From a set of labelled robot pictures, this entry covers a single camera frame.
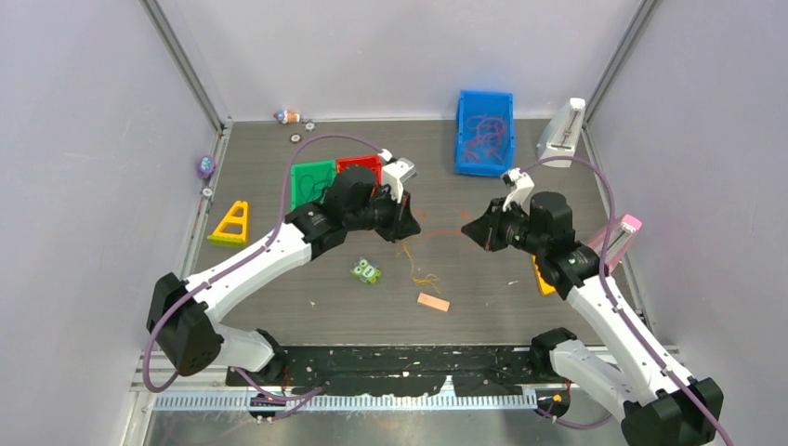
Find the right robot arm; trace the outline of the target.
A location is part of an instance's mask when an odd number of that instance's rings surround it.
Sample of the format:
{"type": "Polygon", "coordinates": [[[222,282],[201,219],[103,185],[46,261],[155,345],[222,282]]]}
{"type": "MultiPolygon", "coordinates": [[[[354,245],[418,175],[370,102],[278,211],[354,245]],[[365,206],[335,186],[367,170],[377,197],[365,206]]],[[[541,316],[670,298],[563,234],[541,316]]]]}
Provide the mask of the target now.
{"type": "Polygon", "coordinates": [[[706,445],[719,437],[724,399],[654,337],[628,305],[596,251],[577,241],[572,210],[557,192],[538,192],[524,210],[504,198],[462,232],[488,252],[513,247],[533,257],[545,282],[593,328],[610,364],[559,327],[532,340],[531,369],[543,381],[566,378],[618,422],[629,445],[706,445]]]}

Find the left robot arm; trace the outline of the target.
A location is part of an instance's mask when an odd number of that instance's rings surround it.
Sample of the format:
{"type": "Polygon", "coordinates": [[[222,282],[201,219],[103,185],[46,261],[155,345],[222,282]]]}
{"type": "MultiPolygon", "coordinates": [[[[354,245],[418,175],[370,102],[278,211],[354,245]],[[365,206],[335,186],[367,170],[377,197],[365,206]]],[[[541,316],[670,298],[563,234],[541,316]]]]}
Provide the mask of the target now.
{"type": "Polygon", "coordinates": [[[147,328],[181,376],[215,364],[242,368],[260,383],[277,383],[282,349],[264,330],[223,325],[245,298],[285,272],[342,244],[349,232],[373,230],[395,243],[420,232],[404,183],[415,174],[406,159],[375,174],[353,165],[340,172],[322,200],[299,205],[269,234],[230,259],[187,279],[167,273],[154,285],[147,328]]]}

